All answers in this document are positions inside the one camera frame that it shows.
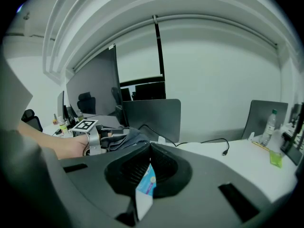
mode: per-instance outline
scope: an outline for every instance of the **desk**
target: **desk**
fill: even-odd
[[[227,148],[226,142],[220,143],[186,143],[178,148],[201,154],[218,160],[242,177],[255,184],[271,202],[291,192],[296,183],[296,166],[283,156],[282,168],[270,164],[269,152],[247,140],[229,142],[230,149],[226,156],[222,152]]]
[[[53,125],[50,124],[48,126],[43,127],[43,133],[48,134],[48,135],[53,135],[57,130],[59,129],[59,124]]]
[[[103,115],[93,115],[93,114],[84,114],[84,117],[88,120],[98,120],[98,124],[103,126],[119,128],[120,124],[116,116],[103,116]]]
[[[69,135],[56,135],[56,134],[54,134],[59,128],[60,128],[59,124],[57,124],[57,125],[50,124],[46,127],[43,127],[42,132],[47,134],[47,135],[52,135],[52,136],[61,137],[61,138],[71,138],[71,137],[73,137],[73,135],[71,133],[71,130],[69,130]]]

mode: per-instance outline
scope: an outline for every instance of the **gray device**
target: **gray device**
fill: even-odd
[[[79,109],[83,114],[112,116],[121,125],[126,125],[115,45],[87,62],[66,86],[69,102],[75,111]]]
[[[63,119],[65,118],[64,116],[64,97],[65,97],[65,92],[62,91],[57,98],[57,117],[62,116]]]
[[[140,128],[148,125],[158,133],[177,143],[181,130],[181,102],[178,99],[159,99],[123,102],[130,127]],[[158,141],[158,135],[143,126],[141,132],[152,141]]]
[[[154,190],[154,196],[158,198],[153,199],[152,207],[136,227],[178,228],[189,227],[189,224],[192,224],[191,227],[237,227],[243,223],[238,213],[238,205],[233,204],[238,202],[239,198],[232,193],[230,198],[233,200],[230,202],[229,196],[221,190],[222,185],[230,183],[257,210],[263,210],[270,205],[267,197],[255,185],[217,160],[169,146],[154,143],[149,145],[148,143],[107,154],[60,160],[61,166],[56,165],[56,168],[50,170],[50,177],[54,180],[59,198],[64,199],[62,195],[63,191],[66,191],[69,198],[73,199],[67,201],[66,209],[78,206],[73,210],[72,218],[83,219],[85,215],[77,214],[81,209],[92,214],[93,208],[89,205],[93,205],[98,214],[92,215],[91,219],[83,219],[83,227],[93,227],[95,222],[106,227],[130,227],[131,225],[125,225],[129,219],[124,217],[131,216],[129,212],[132,210],[132,198],[125,192],[132,185],[134,178],[143,176],[144,173],[139,174],[139,171],[145,169],[145,161],[150,162],[150,157],[154,161],[152,165],[157,172],[156,178],[162,180],[157,182],[159,192]],[[190,169],[183,170],[185,161],[190,164]],[[73,171],[73,167],[77,166],[80,170]],[[184,178],[188,183],[172,195],[171,191],[179,189]],[[214,219],[210,213],[216,213],[220,219]]]
[[[271,115],[273,109],[277,110],[275,129],[278,129],[285,120],[287,108],[288,103],[259,100],[251,101],[242,139],[247,139],[252,132],[255,133],[255,136],[263,134],[268,117]]]

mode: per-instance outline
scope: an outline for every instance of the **black cable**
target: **black cable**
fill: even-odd
[[[170,139],[168,139],[168,138],[166,138],[165,136],[161,135],[160,133],[156,132],[154,129],[152,129],[151,127],[149,127],[147,124],[141,125],[141,126],[138,128],[138,130],[140,130],[143,126],[146,126],[146,127],[149,128],[150,130],[152,130],[153,132],[155,132],[157,135],[159,135],[160,137],[163,137],[164,139],[166,139],[166,140],[168,140],[169,142],[171,142],[175,147],[177,147],[176,144],[173,143]]]
[[[87,116],[86,118],[91,118],[91,117],[95,117],[95,116],[103,116],[102,114],[98,114],[98,115],[94,115],[94,116]]]
[[[228,142],[228,140],[227,139],[225,139],[225,138],[218,138],[218,139],[211,139],[211,140],[207,140],[207,141],[204,141],[204,142],[200,142],[200,143],[208,143],[208,142],[211,142],[211,141],[216,141],[216,140],[225,140],[226,142],[227,142],[227,144],[228,144],[228,148],[222,153],[222,155],[223,156],[225,156],[225,155],[227,155],[227,153],[228,153],[228,150],[229,150],[229,142]]]

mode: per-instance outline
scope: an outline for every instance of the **dark gray surface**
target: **dark gray surface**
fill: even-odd
[[[269,207],[269,200],[255,185],[221,162],[177,148],[162,147],[191,164],[192,179],[178,195],[154,199],[152,207],[137,227],[222,228],[238,226],[242,224],[242,221],[218,189],[219,185],[229,182],[259,210]],[[114,219],[118,214],[125,212],[129,198],[114,193],[105,180],[105,168],[111,161],[135,149],[137,147],[129,147],[116,152],[61,160],[60,162],[63,167],[77,163],[88,165],[88,168],[70,172],[67,175],[76,189],[90,203],[100,209],[101,214],[107,214]],[[58,183],[58,188],[63,187],[62,183]],[[113,220],[111,227],[115,227],[117,223]]]
[[[102,51],[90,60],[68,81],[66,86],[69,102],[75,112],[78,109],[79,95],[89,92],[91,97],[96,99],[96,115],[116,115],[116,106],[121,105],[122,99],[115,47]]]
[[[123,103],[129,126],[139,128],[143,124],[177,143],[181,130],[181,102],[178,99],[126,101]],[[147,127],[141,132],[152,141],[158,141],[158,135]]]
[[[43,152],[47,163],[49,177],[52,181],[54,188],[56,189],[58,198],[61,200],[62,204],[64,205],[66,211],[69,214],[72,227],[127,227],[126,225],[113,220],[112,217],[107,215],[104,210],[100,210],[99,207],[96,205],[96,201],[105,201],[106,204],[110,204],[105,195],[98,197],[95,202],[91,202],[91,200],[86,197],[86,194],[81,192],[79,186],[75,186],[74,183],[70,180],[70,178],[66,175],[65,171],[60,165],[60,162],[57,159],[55,152],[49,148],[43,148]],[[83,163],[83,158],[84,157],[74,158],[71,160],[77,163]],[[90,163],[92,166],[94,166],[94,162],[96,162],[96,159],[94,158],[94,156],[91,156]],[[82,170],[76,171],[80,172],[79,177],[83,178],[82,180],[79,180],[79,182],[86,181],[85,176],[81,175],[81,171]],[[94,179],[98,181],[98,176],[103,176],[103,173],[99,172],[98,170],[95,170],[94,175]],[[105,185],[104,188],[106,190],[105,193],[111,193],[111,190],[107,192],[109,187]]]
[[[258,100],[251,101],[242,139],[247,139],[252,132],[255,132],[255,136],[263,134],[268,117],[272,113],[272,109],[277,110],[275,129],[278,129],[280,125],[284,123],[287,108],[288,103]]]
[[[63,110],[63,102],[64,102],[64,91],[62,91],[57,98],[57,119],[62,116],[63,119],[65,118],[63,116],[64,110]]]

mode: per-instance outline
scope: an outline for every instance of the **plastic bottle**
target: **plastic bottle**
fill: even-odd
[[[58,117],[58,121],[59,121],[59,127],[60,127],[60,129],[61,129],[63,135],[68,134],[67,126],[66,126],[66,123],[65,123],[65,121],[63,120],[62,116],[59,116],[59,117]]]
[[[84,120],[84,115],[80,110],[77,110],[77,117],[79,121]]]
[[[54,125],[58,124],[58,120],[57,120],[56,114],[54,114],[53,124]]]
[[[268,121],[267,121],[267,125],[265,127],[264,133],[260,139],[260,144],[262,146],[267,146],[267,144],[269,143],[269,140],[275,130],[275,124],[276,124],[276,113],[277,110],[273,109],[272,110],[272,114],[269,116]]]

